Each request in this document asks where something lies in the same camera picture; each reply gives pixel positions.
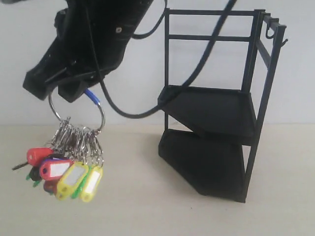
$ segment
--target white wall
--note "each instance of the white wall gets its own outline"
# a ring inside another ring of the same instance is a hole
[[[170,0],[170,8],[222,9],[226,0]],[[22,88],[25,73],[41,59],[55,37],[54,17],[65,7],[64,0],[28,0],[14,5],[0,4],[0,124],[57,123],[47,101],[39,101]],[[288,44],[283,47],[267,111],[268,123],[315,122],[314,101],[314,23],[312,0],[274,1],[239,0],[235,9],[266,9],[288,26]],[[137,32],[151,29],[163,10],[163,0],[155,0]],[[171,32],[210,34],[217,17],[174,16]],[[230,18],[222,35],[248,35],[250,21]],[[140,113],[156,105],[163,87],[163,25],[143,41],[130,41],[124,62],[105,79],[117,105],[130,113]],[[206,42],[171,43],[171,81],[178,84],[193,71]],[[218,42],[207,66],[194,83],[197,86],[239,88],[246,45]],[[258,57],[254,75],[253,98],[258,104],[265,67]],[[92,88],[101,99],[108,123],[162,123],[163,113],[147,119],[128,120],[117,115],[107,104],[99,86]],[[73,104],[55,95],[61,115],[71,115],[75,122],[98,123],[97,109],[82,97]]]

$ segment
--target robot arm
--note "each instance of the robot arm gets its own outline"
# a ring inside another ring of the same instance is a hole
[[[62,98],[75,101],[87,88],[99,83],[90,31],[104,78],[121,64],[127,44],[152,2],[67,0],[68,8],[55,18],[57,37],[38,65],[27,72],[23,88],[44,100],[58,87]]]

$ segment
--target blue tape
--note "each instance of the blue tape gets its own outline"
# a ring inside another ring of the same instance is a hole
[[[94,95],[94,93],[92,93],[90,90],[85,90],[84,91],[85,95],[89,97],[90,100],[92,100],[92,102],[94,102],[95,105],[99,105],[100,101],[99,99]]]

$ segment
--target black cable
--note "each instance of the black cable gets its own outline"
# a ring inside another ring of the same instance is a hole
[[[158,27],[162,23],[163,18],[165,16],[168,0],[164,0],[164,2],[165,2],[164,11],[163,11],[162,15],[160,16],[159,20],[157,21],[157,24],[153,27],[153,29],[151,31],[147,32],[147,33],[144,33],[144,34],[134,34],[131,38],[133,38],[133,39],[144,39],[144,38],[147,38],[147,37],[151,36],[158,29]]]
[[[225,6],[222,15],[220,16],[214,30],[212,33],[212,39],[209,41],[196,69],[193,71],[193,73],[190,75],[190,77],[181,85],[178,87],[178,90],[176,90],[175,93],[173,93],[173,95],[171,97],[169,97],[167,100],[164,100],[160,103],[158,103],[155,107],[153,107],[152,109],[141,113],[141,114],[128,114],[126,112],[123,112],[122,110],[120,110],[115,103],[113,102],[113,100],[111,99],[106,85],[103,81],[101,72],[100,72],[100,68],[97,62],[97,57],[96,57],[96,52],[95,52],[95,47],[94,47],[94,41],[93,41],[93,36],[92,36],[92,29],[91,29],[91,25],[90,25],[90,17],[89,17],[89,12],[86,8],[86,17],[88,20],[88,26],[89,26],[89,32],[90,32],[90,38],[91,38],[91,47],[93,50],[93,55],[94,55],[94,62],[95,62],[95,66],[96,66],[96,70],[97,70],[97,75],[99,78],[99,83],[101,85],[101,88],[104,92],[104,95],[109,103],[109,105],[113,108],[113,110],[115,112],[117,112],[119,115],[126,117],[126,118],[130,118],[130,119],[141,119],[141,118],[145,118],[148,117],[154,113],[156,113],[157,111],[159,111],[162,107],[164,107],[167,103],[169,103],[171,100],[173,100],[174,98],[176,98],[184,89],[186,89],[189,85],[191,85],[193,83],[193,81],[197,78],[197,76],[199,75],[199,73],[201,72],[202,68],[204,67],[207,59],[209,58],[209,55],[213,49],[213,46],[217,40],[218,35],[220,34],[220,31],[225,23],[225,20],[227,19],[230,11],[233,9],[235,3],[237,2],[237,0],[229,0],[229,2],[227,3],[227,5]]]

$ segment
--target yellow key tag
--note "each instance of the yellow key tag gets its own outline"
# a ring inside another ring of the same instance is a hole
[[[95,194],[98,184],[103,176],[103,168],[94,167],[87,178],[87,181],[80,194],[80,199],[86,203],[90,202]]]
[[[87,165],[83,165],[83,162],[75,162],[59,180],[56,198],[64,200],[73,194],[88,172]]]

